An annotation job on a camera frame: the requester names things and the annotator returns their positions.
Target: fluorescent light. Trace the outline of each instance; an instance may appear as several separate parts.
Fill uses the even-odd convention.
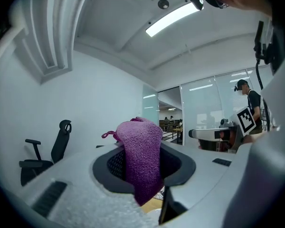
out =
[[[192,13],[195,13],[199,11],[196,9],[196,7],[193,5],[193,3],[188,3],[171,13],[167,14],[165,17],[161,18],[159,21],[151,25],[149,28],[146,29],[146,32],[149,36],[153,37],[158,32],[163,30],[164,28],[168,27],[170,24],[173,24],[174,22],[178,21],[179,19],[182,19],[183,17],[190,15]]]
[[[250,78],[250,77],[238,78],[238,79],[230,80],[230,83],[232,83],[232,82],[237,82],[238,80],[241,80],[241,79],[249,79],[249,78]]]
[[[211,87],[211,86],[213,86],[213,85],[205,85],[205,86],[197,87],[197,88],[194,88],[194,89],[190,89],[189,91],[197,90],[197,89],[203,89],[203,88],[207,88],[207,87]]]
[[[246,72],[233,74],[233,75],[231,75],[231,77],[237,76],[237,75],[246,75]]]
[[[147,95],[147,96],[144,97],[144,99],[145,98],[149,98],[149,97],[153,97],[153,96],[156,96],[156,95]]]

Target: purple drawstring pouch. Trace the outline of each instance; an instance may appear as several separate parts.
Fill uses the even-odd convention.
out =
[[[135,199],[145,204],[163,187],[160,173],[162,130],[146,118],[136,117],[121,123],[116,132],[109,134],[123,143],[126,161],[126,181],[134,186]]]

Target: chair headrest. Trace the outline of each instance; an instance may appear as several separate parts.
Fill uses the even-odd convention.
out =
[[[72,132],[71,121],[70,120],[61,121],[59,124],[59,128],[64,134],[68,134],[68,133]]]

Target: black vent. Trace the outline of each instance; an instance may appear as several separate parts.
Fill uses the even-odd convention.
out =
[[[107,162],[110,173],[121,180],[125,180],[125,151],[111,157]]]
[[[181,167],[181,160],[163,148],[161,148],[160,157],[162,179],[172,175]]]
[[[219,158],[216,158],[212,162],[220,164],[220,165],[225,165],[225,166],[229,166],[231,164],[231,161],[227,161],[227,160],[223,160],[223,159],[219,159]]]
[[[67,184],[61,181],[52,183],[33,205],[33,210],[46,218],[66,187]]]

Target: wooden table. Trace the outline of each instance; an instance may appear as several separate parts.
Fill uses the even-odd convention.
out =
[[[179,132],[182,132],[182,127],[180,127],[180,128],[174,128],[173,131],[174,131],[174,132],[177,132],[177,140],[176,140],[176,143],[179,143]]]

